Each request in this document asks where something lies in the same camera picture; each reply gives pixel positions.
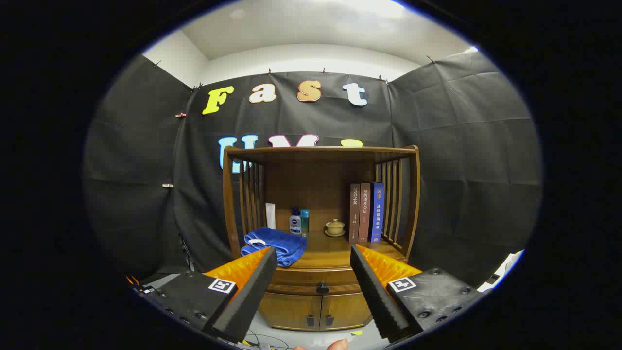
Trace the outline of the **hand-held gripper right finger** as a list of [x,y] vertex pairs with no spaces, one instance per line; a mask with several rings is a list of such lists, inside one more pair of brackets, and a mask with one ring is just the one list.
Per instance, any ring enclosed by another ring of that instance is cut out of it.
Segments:
[[484,294],[441,268],[421,271],[362,245],[349,263],[380,336],[398,343],[444,324]]

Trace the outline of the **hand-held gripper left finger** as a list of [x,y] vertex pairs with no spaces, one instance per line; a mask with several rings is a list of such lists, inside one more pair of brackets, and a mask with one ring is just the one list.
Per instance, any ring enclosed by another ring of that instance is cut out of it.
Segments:
[[162,286],[135,284],[134,293],[159,312],[228,344],[242,342],[277,269],[267,247],[208,273],[186,271]]

